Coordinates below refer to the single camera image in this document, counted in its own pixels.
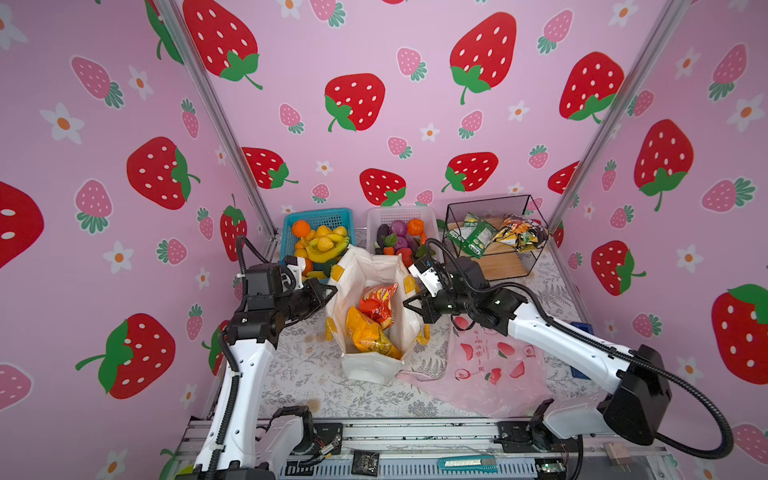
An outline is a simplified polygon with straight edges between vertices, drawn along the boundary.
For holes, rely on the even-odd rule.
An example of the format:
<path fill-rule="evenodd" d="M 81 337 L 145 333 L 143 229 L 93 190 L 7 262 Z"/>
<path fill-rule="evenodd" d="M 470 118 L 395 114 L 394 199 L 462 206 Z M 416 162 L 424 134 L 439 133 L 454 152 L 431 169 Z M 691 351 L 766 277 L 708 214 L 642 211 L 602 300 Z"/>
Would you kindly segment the white canvas tote bag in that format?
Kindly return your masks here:
<path fill-rule="evenodd" d="M 350 247 L 331 269 L 336 293 L 326 306 L 326 333 L 341 349 L 344 375 L 389 385 L 418 344 L 429 342 L 422 317 L 404 303 L 420 293 L 399 256 Z"/>

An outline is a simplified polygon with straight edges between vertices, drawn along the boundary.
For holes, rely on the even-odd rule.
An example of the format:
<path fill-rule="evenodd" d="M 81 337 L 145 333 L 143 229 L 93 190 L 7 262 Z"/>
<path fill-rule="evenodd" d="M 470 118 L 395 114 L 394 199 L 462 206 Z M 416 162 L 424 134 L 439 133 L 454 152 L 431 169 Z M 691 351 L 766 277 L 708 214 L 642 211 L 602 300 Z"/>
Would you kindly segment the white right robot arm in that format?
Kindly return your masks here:
<path fill-rule="evenodd" d="M 727 457 L 735 438 L 720 409 L 700 390 L 664 368 L 654 349 L 633 350 L 611 343 L 549 315 L 538 296 L 517 282 L 491 286 L 471 277 L 469 262 L 451 259 L 442 264 L 423 257 L 409 271 L 424 291 L 404 301 L 404 307 L 434 323 L 443 316 L 469 317 L 480 326 L 536 347 L 570 365 L 602 390 L 593 400 L 574 405 L 546 401 L 531 420 L 534 439 L 568 439 L 579 435 L 615 434 L 636 445 L 659 441 L 690 456 L 717 460 Z M 678 386 L 697 400 L 714 419 L 721 435 L 713 449 L 687 446 L 659 430 Z"/>

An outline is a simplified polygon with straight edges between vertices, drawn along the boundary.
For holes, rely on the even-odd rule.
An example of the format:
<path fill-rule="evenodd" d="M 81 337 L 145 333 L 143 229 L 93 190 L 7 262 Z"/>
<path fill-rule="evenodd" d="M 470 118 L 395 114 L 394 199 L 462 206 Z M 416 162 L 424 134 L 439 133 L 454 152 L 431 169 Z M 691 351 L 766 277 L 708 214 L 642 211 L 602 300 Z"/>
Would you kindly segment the red snack packet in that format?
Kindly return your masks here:
<path fill-rule="evenodd" d="M 376 322 L 383 330 L 387 330 L 394 323 L 392 300 L 397 289 L 397 284 L 366 288 L 358 303 L 358 310 Z"/>

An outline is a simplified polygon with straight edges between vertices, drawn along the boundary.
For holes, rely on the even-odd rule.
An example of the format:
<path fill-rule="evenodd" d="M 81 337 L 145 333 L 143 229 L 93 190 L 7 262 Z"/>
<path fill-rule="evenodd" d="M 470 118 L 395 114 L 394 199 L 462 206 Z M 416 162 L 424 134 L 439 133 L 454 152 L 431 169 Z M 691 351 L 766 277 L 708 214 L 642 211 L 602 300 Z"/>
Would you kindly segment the yellow snack packet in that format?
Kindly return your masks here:
<path fill-rule="evenodd" d="M 378 353 L 400 360 L 403 354 L 393 340 L 393 325 L 394 323 L 387 330 L 383 330 L 356 307 L 351 307 L 346 315 L 345 328 L 348 337 L 359 352 Z"/>

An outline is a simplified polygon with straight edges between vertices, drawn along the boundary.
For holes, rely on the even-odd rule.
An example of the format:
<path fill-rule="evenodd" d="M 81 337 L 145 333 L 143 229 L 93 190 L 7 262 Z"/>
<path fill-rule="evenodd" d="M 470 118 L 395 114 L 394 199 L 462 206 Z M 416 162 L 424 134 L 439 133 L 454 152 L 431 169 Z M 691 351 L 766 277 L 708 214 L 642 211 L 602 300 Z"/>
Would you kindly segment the pink plastic grocery bag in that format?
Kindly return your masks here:
<path fill-rule="evenodd" d="M 398 377 L 451 406 L 489 418 L 529 416 L 553 398 L 544 355 L 464 316 L 453 319 L 448 341 Z"/>

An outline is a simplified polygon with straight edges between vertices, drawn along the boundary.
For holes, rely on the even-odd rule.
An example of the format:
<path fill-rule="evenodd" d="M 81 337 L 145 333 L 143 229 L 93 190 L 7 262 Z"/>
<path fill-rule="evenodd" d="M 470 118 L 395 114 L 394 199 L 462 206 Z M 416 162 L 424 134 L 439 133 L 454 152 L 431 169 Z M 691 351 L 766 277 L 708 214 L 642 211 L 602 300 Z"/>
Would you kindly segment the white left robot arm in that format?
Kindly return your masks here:
<path fill-rule="evenodd" d="M 275 479 L 292 454 L 309 454 L 315 464 L 331 451 L 318 444 L 305 406 L 282 407 L 266 424 L 258 422 L 280 333 L 321 310 L 337 292 L 304 280 L 304 267 L 304 260 L 288 256 L 242 269 L 241 303 L 217 338 L 226 369 L 216 412 L 195 462 L 178 478 Z"/>

